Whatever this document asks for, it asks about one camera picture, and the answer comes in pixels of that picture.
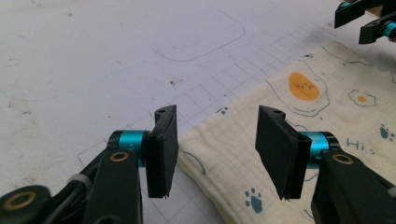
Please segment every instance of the patterned fabric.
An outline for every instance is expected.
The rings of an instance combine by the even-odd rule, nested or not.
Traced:
[[[179,139],[178,163],[227,223],[314,223],[318,170],[301,200],[280,201],[255,137],[259,105],[297,131],[333,133],[344,151],[396,183],[396,76],[338,42],[326,42]]]

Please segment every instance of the black cable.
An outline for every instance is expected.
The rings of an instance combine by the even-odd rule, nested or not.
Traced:
[[[65,197],[64,201],[62,201],[59,206],[55,208],[54,211],[52,211],[52,213],[44,220],[43,224],[53,224],[56,221],[60,220],[62,216],[68,212],[73,204],[76,203],[80,196],[85,192],[84,184],[74,182],[75,181],[69,183],[75,185],[71,193]]]

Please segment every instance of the teal metal ring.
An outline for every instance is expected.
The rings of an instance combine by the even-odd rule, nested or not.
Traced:
[[[327,141],[326,136],[320,132],[301,132],[301,134],[312,140],[311,150],[309,151],[309,160],[306,168],[318,169],[318,163],[321,161],[323,151],[330,150],[329,142]]]
[[[142,149],[142,140],[145,131],[124,130],[120,136],[119,148],[127,148],[134,151],[137,156],[139,167],[145,167],[145,160]]]

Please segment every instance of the gold screw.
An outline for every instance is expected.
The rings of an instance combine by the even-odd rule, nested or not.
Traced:
[[[10,197],[3,205],[8,211],[14,211],[23,208],[35,200],[37,193],[34,191],[25,191]]]

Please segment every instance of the yellow egg yolk print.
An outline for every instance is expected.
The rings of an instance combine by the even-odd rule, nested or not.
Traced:
[[[314,101],[318,99],[320,89],[314,85],[306,76],[301,73],[291,73],[289,77],[290,91],[295,97],[304,101]]]

